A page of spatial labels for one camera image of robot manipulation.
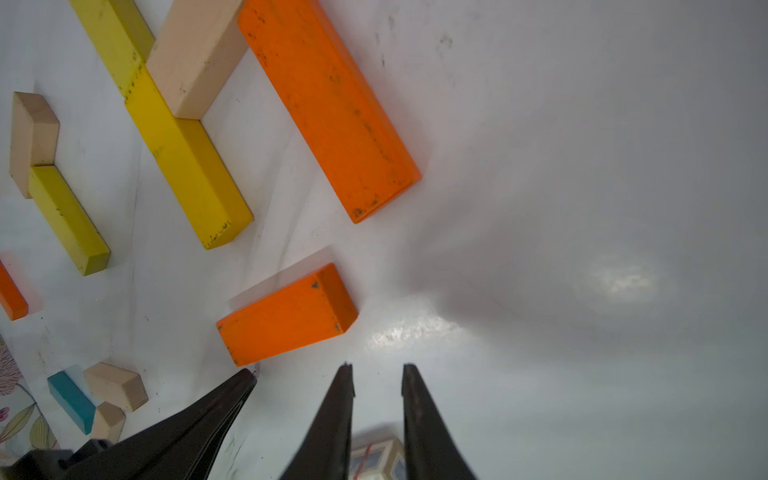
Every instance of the white surface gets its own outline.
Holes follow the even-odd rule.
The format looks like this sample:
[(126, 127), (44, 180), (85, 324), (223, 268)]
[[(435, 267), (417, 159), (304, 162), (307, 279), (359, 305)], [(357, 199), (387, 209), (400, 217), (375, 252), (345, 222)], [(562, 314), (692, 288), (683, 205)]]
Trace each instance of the white surface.
[[(47, 376), (141, 372), (138, 432), (236, 371), (230, 299), (330, 246), (357, 323), (262, 362), (211, 478), (277, 478), (344, 361), (356, 432), (402, 428), (415, 362), (479, 478), (767, 477), (762, 2), (321, 3), (424, 180), (353, 225), (248, 52), (204, 125), (257, 220), (210, 252), (68, 3), (0, 3), (0, 169), (11, 93), (44, 94), (112, 249), (80, 277), (0, 175), (0, 257), (44, 302), (0, 333), (61, 444)], [(157, 33), (170, 0), (139, 6)]]

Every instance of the natural wood block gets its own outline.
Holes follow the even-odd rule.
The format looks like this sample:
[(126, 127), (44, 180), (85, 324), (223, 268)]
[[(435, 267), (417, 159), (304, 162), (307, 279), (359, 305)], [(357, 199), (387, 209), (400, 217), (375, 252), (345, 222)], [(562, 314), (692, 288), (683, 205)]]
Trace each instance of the natural wood block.
[(29, 193), (80, 273), (107, 267), (109, 247), (54, 165), (30, 167)]
[(147, 60), (171, 113), (200, 120), (248, 49), (243, 0), (174, 0)]
[(203, 247), (230, 242), (253, 215), (202, 124), (176, 119), (147, 72), (152, 35), (136, 5), (132, 0), (70, 3)]
[(338, 336), (357, 319), (332, 263), (219, 320), (216, 327), (237, 366)]
[(353, 222), (421, 179), (316, 0), (247, 0), (238, 25)]
[(109, 75), (125, 97), (154, 37), (133, 0), (69, 0)]
[(101, 362), (85, 370), (85, 380), (94, 397), (129, 412), (147, 403), (138, 373)]
[(13, 93), (11, 122), (11, 178), (24, 198), (28, 189), (29, 168), (53, 165), (58, 141), (58, 119), (42, 95)]
[(48, 390), (78, 428), (85, 435), (91, 433), (96, 408), (65, 372), (48, 377)]
[(175, 118), (146, 68), (125, 107), (203, 247), (232, 241), (253, 215), (200, 121)]
[(92, 439), (107, 439), (112, 445), (120, 441), (123, 432), (125, 414), (118, 407), (104, 402), (96, 407), (94, 428), (91, 430)]
[(27, 301), (18, 291), (16, 284), (13, 283), (13, 279), (2, 263), (0, 263), (0, 303), (11, 320), (18, 320), (27, 316), (29, 311)]

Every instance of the blue block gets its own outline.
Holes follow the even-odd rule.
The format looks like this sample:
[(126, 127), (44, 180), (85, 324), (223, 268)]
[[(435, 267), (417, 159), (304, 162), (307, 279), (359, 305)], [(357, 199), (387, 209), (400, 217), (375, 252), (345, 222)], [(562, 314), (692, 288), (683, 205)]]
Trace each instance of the blue block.
[(94, 426), (96, 407), (64, 372), (48, 377), (48, 389), (59, 405), (85, 435)]

